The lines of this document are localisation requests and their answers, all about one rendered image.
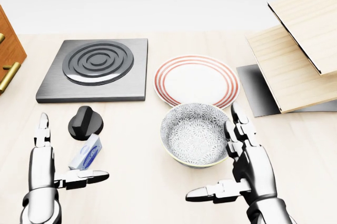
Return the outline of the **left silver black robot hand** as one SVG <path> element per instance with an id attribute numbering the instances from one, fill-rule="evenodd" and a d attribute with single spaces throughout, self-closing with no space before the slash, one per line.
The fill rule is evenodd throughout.
<path id="1" fill-rule="evenodd" d="M 109 178 L 109 173 L 101 170 L 69 170 L 64 174 L 55 173 L 54 150 L 51 146 L 51 131 L 46 113 L 42 113 L 34 135 L 35 147 L 29 160 L 28 186 L 37 188 L 84 188 Z"/>

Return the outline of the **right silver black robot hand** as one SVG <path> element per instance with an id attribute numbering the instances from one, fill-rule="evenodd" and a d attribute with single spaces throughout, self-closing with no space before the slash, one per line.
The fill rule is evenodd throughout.
<path id="1" fill-rule="evenodd" d="M 257 142 L 256 130 L 237 102 L 231 105 L 233 120 L 224 123 L 227 153 L 233 159 L 234 179 L 191 190 L 189 202 L 233 202 L 243 196 L 248 205 L 277 196 L 275 176 L 265 148 Z"/>

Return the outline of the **white blue cream cheese box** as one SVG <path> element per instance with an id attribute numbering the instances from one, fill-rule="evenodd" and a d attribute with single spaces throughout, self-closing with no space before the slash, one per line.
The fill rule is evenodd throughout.
<path id="1" fill-rule="evenodd" d="M 102 149 L 99 135 L 91 134 L 86 143 L 69 163 L 70 170 L 87 170 Z"/>

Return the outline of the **grey patterned bowl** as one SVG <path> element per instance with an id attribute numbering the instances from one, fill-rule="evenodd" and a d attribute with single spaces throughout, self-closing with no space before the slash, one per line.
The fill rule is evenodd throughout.
<path id="1" fill-rule="evenodd" d="M 228 115 L 213 105 L 177 105 L 161 122 L 161 142 L 167 153 L 182 165 L 208 168 L 229 157 L 224 133 L 228 120 Z"/>

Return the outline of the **round black stove knob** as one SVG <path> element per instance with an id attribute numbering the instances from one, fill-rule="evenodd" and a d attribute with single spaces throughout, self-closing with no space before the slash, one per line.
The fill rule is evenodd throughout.
<path id="1" fill-rule="evenodd" d="M 80 141 L 88 140 L 91 134 L 98 135 L 104 123 L 100 114 L 90 106 L 81 106 L 76 115 L 68 123 L 70 135 Z"/>

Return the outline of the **white plate with red rings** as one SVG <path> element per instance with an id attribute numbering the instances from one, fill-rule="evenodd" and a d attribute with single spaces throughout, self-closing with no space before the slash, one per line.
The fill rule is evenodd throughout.
<path id="1" fill-rule="evenodd" d="M 154 74 L 154 90 L 174 107 L 205 103 L 228 107 L 240 93 L 240 80 L 224 62 L 204 55 L 182 55 L 165 61 Z"/>

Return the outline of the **flat dark stove plate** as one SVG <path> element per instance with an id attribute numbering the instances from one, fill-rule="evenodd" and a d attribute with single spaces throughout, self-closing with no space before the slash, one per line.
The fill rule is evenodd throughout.
<path id="1" fill-rule="evenodd" d="M 144 101 L 148 40 L 65 40 L 37 93 L 38 103 Z"/>

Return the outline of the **wooden cabinet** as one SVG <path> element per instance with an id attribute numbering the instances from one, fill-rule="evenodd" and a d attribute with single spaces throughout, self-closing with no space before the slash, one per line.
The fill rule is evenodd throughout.
<path id="1" fill-rule="evenodd" d="M 4 41 L 0 44 L 0 81 L 7 73 L 3 69 L 4 65 L 12 65 L 14 62 L 23 63 L 27 57 L 21 42 L 19 41 L 9 19 L 0 5 L 0 33 L 5 35 Z"/>

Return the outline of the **pale wooden slat rack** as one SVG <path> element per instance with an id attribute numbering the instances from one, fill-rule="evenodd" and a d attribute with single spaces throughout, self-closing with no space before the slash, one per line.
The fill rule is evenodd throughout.
<path id="1" fill-rule="evenodd" d="M 337 112 L 337 0 L 277 0 L 278 26 L 248 36 L 279 112 Z"/>

